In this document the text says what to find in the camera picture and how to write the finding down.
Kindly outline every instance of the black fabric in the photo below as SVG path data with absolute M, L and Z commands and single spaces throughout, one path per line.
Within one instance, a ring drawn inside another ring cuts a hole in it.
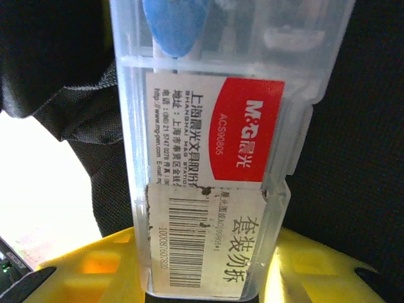
M 93 212 L 102 236 L 133 226 L 123 142 L 70 145 L 90 176 Z
M 23 303 L 38 287 L 48 279 L 56 267 L 46 267 L 25 275 L 11 288 L 0 295 L 0 303 Z
M 369 263 L 404 290 L 402 8 L 357 1 L 287 178 L 284 225 Z
M 113 60 L 101 51 L 99 1 L 32 2 L 0 2 L 3 109 L 33 113 L 57 139 L 69 140 L 91 177 L 102 235 L 112 234 L 133 224 L 117 90 L 77 87 L 98 83 Z M 369 263 L 401 290 L 403 6 L 357 1 L 297 170 L 287 178 L 292 200 L 284 221 Z M 52 26 L 63 18 L 63 27 Z
M 96 82 L 104 55 L 101 0 L 0 1 L 4 110 L 25 117 L 63 86 Z

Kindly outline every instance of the blue eraser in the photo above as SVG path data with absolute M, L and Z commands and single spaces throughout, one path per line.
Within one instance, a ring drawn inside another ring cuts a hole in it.
M 151 34 L 172 57 L 191 51 L 208 17 L 210 0 L 143 0 Z

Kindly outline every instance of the barcode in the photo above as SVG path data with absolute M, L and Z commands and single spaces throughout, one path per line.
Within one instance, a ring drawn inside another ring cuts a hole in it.
M 169 199 L 170 286 L 200 288 L 209 201 Z

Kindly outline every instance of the plastic compartment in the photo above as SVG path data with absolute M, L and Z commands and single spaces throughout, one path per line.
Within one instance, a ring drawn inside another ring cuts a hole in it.
M 177 7 L 170 10 L 170 5 Z M 324 95 L 353 5 L 354 0 L 111 0 L 129 187 L 141 281 L 147 292 L 161 297 L 235 300 L 209 292 L 184 295 L 182 289 L 167 293 L 153 289 L 146 198 L 146 187 L 153 183 L 147 75 L 284 82 L 275 131 L 268 131 L 268 136 L 273 137 L 262 182 L 266 206 L 257 238 L 259 245 L 237 298 L 250 299 L 264 282 L 290 199 L 285 176 L 294 172 L 312 104 Z M 183 6 L 181 15 L 175 15 L 178 6 Z M 195 36 L 194 43 L 186 49 L 191 36 Z

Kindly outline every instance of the m&g logo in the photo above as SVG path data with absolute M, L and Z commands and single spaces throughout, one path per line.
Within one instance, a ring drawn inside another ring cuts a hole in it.
M 236 167 L 250 168 L 253 162 L 255 140 L 257 137 L 261 111 L 264 102 L 248 100 L 244 119 L 246 126 L 241 129 L 241 140 L 239 143 L 239 154 L 237 155 Z

